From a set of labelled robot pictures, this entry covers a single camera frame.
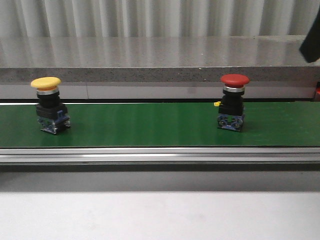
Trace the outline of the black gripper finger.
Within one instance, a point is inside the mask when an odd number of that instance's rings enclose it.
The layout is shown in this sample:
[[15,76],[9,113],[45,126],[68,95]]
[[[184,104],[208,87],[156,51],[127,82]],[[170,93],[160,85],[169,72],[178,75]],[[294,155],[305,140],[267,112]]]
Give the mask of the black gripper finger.
[[316,62],[320,58],[320,18],[317,17],[302,42],[300,53],[307,63]]

